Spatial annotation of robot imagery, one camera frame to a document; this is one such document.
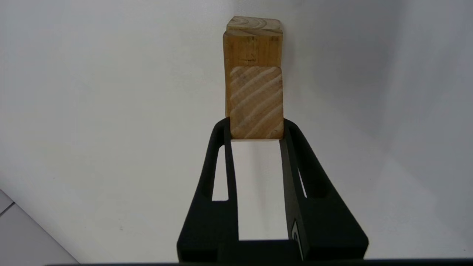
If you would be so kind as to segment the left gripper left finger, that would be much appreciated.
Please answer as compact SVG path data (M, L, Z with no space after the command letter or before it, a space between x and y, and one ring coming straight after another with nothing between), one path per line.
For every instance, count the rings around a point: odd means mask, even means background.
M224 147L228 199L213 201L216 165L221 147ZM238 241L236 186L230 119L224 118L215 124L211 132L194 198L177 240L180 263L216 262L219 249L224 244Z

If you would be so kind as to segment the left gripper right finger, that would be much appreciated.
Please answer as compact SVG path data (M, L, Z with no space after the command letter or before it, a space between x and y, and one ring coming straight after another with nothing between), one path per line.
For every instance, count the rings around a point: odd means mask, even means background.
M279 141L289 239L302 261L363 259L369 240L300 128L285 119Z

